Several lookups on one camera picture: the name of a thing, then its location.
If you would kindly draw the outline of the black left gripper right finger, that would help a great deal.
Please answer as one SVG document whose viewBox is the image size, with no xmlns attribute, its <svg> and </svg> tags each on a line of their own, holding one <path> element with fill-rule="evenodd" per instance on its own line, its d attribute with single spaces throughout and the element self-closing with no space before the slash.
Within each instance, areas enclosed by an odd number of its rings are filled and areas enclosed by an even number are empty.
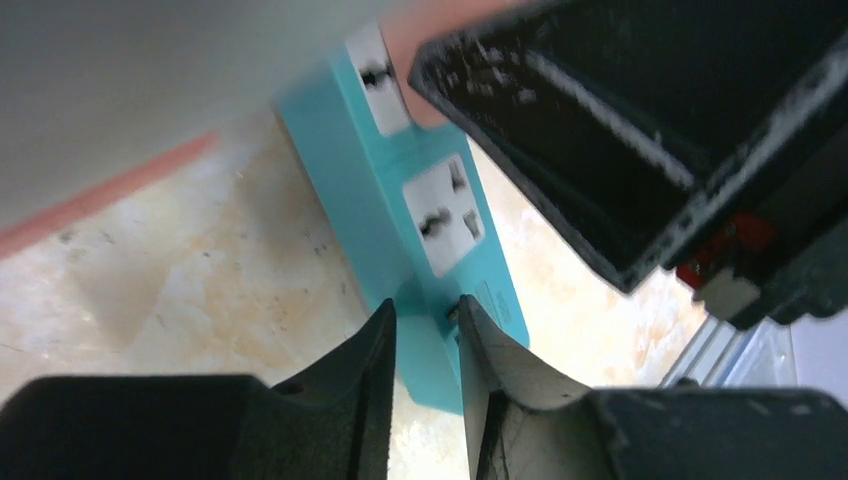
<svg viewBox="0 0 848 480">
<path fill-rule="evenodd" d="M 787 388 L 593 389 L 457 303 L 475 479 L 843 479 L 847 412 Z"/>
</svg>

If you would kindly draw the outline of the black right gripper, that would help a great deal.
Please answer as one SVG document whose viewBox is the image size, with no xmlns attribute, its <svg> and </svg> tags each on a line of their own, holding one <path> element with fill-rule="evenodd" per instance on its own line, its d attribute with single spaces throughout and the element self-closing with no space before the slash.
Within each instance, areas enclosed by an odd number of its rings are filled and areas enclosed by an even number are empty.
<svg viewBox="0 0 848 480">
<path fill-rule="evenodd" d="M 709 175 L 663 267 L 746 330 L 847 306 L 847 43 L 735 54 L 694 107 Z"/>
</svg>

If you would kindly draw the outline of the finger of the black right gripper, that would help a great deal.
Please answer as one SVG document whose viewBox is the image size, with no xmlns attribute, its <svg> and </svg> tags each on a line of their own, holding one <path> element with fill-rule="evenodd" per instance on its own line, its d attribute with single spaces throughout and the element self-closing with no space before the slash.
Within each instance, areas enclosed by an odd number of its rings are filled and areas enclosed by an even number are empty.
<svg viewBox="0 0 848 480">
<path fill-rule="evenodd" d="M 409 82 L 622 293 L 663 267 L 710 170 L 692 127 L 735 54 L 847 43 L 843 1 L 542 1 L 437 36 Z"/>
</svg>

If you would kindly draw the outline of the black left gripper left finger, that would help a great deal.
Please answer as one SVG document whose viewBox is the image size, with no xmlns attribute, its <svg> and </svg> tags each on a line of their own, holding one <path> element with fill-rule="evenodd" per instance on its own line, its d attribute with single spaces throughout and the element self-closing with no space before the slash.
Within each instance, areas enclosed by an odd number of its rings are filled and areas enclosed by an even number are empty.
<svg viewBox="0 0 848 480">
<path fill-rule="evenodd" d="M 1 410 L 5 479 L 383 479 L 396 311 L 292 377 L 49 376 Z"/>
</svg>

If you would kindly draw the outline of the teal power strip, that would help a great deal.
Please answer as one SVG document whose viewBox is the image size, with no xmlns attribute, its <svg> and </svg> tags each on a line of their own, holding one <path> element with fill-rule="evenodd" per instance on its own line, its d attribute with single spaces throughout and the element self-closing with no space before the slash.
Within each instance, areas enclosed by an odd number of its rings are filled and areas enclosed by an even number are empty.
<svg viewBox="0 0 848 480">
<path fill-rule="evenodd" d="M 466 135 L 418 125 L 402 82 L 371 22 L 278 108 L 367 308 L 394 302 L 410 397 L 460 413 L 457 300 L 475 297 L 522 345 L 529 334 Z"/>
</svg>

